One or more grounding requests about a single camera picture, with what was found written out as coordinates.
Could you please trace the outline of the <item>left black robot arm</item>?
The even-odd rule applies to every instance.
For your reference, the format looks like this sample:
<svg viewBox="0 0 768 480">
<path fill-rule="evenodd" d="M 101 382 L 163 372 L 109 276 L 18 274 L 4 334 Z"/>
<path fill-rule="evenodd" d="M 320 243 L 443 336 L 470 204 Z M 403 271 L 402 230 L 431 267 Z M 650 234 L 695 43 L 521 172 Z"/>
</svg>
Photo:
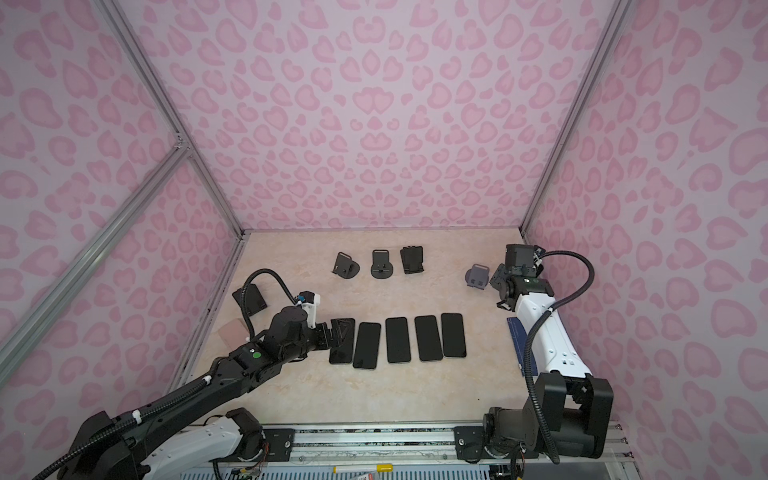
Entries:
<svg viewBox="0 0 768 480">
<path fill-rule="evenodd" d="M 300 306 L 283 308 L 256 338 L 216 358 L 202 376 L 171 393 L 116 417 L 99 412 L 80 427 L 69 451 L 38 479 L 144 479 L 144 464 L 161 445 L 193 421 L 257 389 L 288 363 L 313 351 L 340 346 L 350 327 L 334 319 L 314 327 Z"/>
</svg>

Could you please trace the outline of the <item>black folding phone stand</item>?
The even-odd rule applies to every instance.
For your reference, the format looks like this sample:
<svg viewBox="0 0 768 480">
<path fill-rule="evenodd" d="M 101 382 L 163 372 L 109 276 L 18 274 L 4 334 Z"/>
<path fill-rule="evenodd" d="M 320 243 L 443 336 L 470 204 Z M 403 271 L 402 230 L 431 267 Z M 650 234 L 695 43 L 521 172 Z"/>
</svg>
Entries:
<svg viewBox="0 0 768 480">
<path fill-rule="evenodd" d="M 422 246 L 406 246 L 400 250 L 403 272 L 406 275 L 424 271 L 424 251 Z"/>
</svg>

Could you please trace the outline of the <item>black phone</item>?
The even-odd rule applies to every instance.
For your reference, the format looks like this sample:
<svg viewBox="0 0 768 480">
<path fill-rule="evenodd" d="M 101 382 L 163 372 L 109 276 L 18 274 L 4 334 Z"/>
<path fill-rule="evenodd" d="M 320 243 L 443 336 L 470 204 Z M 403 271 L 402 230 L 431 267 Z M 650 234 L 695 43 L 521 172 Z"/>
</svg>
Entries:
<svg viewBox="0 0 768 480">
<path fill-rule="evenodd" d="M 405 317 L 391 317 L 385 320 L 387 361 L 390 364 L 411 361 L 411 347 L 408 321 Z"/>
<path fill-rule="evenodd" d="M 422 362 L 440 361 L 444 358 L 437 319 L 434 315 L 417 316 L 414 319 L 419 359 Z"/>
<path fill-rule="evenodd" d="M 330 364 L 351 364 L 353 360 L 354 349 L 352 351 L 336 351 L 330 350 L 329 363 Z"/>
<path fill-rule="evenodd" d="M 463 316 L 460 313 L 442 313 L 441 331 L 444 356 L 465 358 L 467 346 Z"/>
<path fill-rule="evenodd" d="M 377 367 L 381 329 L 379 323 L 362 322 L 359 325 L 352 362 L 354 368 L 374 370 Z"/>
</svg>

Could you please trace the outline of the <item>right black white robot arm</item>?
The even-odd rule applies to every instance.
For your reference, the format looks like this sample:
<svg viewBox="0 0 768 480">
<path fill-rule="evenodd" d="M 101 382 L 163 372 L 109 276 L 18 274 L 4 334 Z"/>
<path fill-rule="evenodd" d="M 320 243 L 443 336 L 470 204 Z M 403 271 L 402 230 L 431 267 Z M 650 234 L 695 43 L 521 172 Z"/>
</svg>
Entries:
<svg viewBox="0 0 768 480">
<path fill-rule="evenodd" d="M 584 283 L 561 299 L 541 276 L 549 257 L 575 259 L 587 271 Z M 498 308 L 514 313 L 523 329 L 519 366 L 528 397 L 521 409 L 494 407 L 485 414 L 489 455 L 519 461 L 532 452 L 554 464 L 565 457 L 602 456 L 614 392 L 586 366 L 559 316 L 560 308 L 585 294 L 594 280 L 592 263 L 580 253 L 507 245 L 490 284 L 499 293 Z"/>
</svg>

